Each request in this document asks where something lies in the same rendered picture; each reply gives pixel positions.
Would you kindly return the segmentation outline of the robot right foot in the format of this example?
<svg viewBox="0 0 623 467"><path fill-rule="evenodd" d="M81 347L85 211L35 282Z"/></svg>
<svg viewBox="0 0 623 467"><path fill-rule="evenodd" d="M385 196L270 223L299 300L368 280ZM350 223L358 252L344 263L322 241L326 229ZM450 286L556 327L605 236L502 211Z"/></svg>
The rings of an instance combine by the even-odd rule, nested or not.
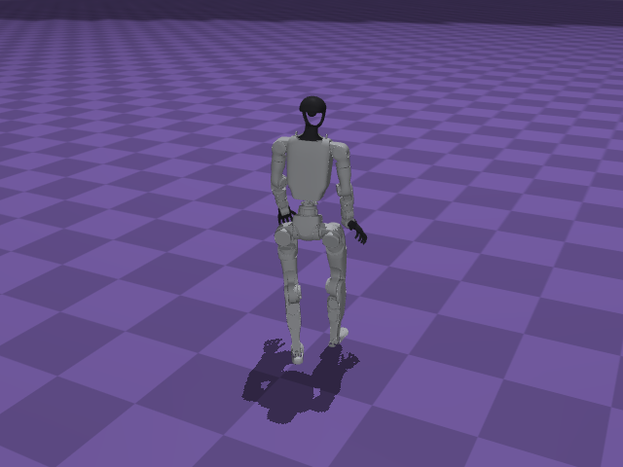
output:
<svg viewBox="0 0 623 467"><path fill-rule="evenodd" d="M341 331L340 331L340 339L339 339L339 341L341 342L341 341L342 341L342 340L343 340L343 339L344 339L347 335L348 335L348 329L347 329L347 328L344 328L344 327L341 327ZM339 343L340 343L340 342L339 342ZM332 340L332 344L330 344L330 342L329 342L329 346L330 346L330 347L335 347L336 345L334 345L334 343L335 343L335 341L334 341L334 339L333 339L333 340Z"/></svg>

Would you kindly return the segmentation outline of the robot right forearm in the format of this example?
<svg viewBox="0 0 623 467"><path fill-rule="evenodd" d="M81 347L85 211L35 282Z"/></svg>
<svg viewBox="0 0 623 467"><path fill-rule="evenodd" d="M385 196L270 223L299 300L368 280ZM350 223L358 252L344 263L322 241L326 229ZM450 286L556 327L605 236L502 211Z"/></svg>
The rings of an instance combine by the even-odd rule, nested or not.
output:
<svg viewBox="0 0 623 467"><path fill-rule="evenodd" d="M349 221L354 221L354 213L353 213L353 204L354 204L354 200L353 200L353 189L352 189L352 185L350 183L351 186L351 196L347 196L347 197L340 197L340 204L341 204L341 216L342 216L342 225L344 225L347 229L349 229L348 227L348 222Z"/></svg>

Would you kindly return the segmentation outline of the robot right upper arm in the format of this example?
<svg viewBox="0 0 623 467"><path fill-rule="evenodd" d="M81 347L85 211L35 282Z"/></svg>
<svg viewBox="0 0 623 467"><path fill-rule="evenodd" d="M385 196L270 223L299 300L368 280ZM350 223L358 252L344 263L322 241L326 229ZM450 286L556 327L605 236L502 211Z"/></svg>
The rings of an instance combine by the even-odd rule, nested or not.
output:
<svg viewBox="0 0 623 467"><path fill-rule="evenodd" d="M336 160L337 174L340 183L336 184L339 197L351 196L350 186L350 160L348 145L341 142L330 142L331 156Z"/></svg>

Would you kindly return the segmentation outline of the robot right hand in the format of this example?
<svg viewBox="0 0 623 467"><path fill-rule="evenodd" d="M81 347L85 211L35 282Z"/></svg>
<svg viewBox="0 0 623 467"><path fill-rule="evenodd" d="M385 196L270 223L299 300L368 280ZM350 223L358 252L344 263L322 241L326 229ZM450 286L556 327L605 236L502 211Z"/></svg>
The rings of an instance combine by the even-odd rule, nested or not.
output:
<svg viewBox="0 0 623 467"><path fill-rule="evenodd" d="M350 229L351 231L352 231L353 229L355 229L355 230L356 230L356 236L355 236L355 238L357 238L357 237L359 236L358 242L359 242L359 241L361 240L361 238L362 238L362 240L361 240L361 242L360 242L360 243L362 243L362 242L363 242L363 244L365 244L365 243L366 243L366 240L367 240L367 235L363 232L363 230L362 230L362 229L361 229L361 227L357 224L357 222L356 222L356 220L355 220L355 219L354 219L354 221L355 221L355 222L353 222L353 221L349 221L349 222L348 222L348 227L349 227L349 229Z"/></svg>

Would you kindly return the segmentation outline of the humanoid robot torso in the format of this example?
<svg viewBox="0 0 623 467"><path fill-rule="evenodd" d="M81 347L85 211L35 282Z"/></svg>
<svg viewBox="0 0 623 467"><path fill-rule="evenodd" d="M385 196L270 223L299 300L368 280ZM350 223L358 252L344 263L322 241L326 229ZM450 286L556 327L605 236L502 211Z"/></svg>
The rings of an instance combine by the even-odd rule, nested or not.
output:
<svg viewBox="0 0 623 467"><path fill-rule="evenodd" d="M297 135L296 131L286 146L287 185L294 199L304 200L293 216L292 234L294 239L321 240L319 227L323 219L316 206L330 184L333 140L327 134L318 134L322 140L298 140L302 134Z"/></svg>

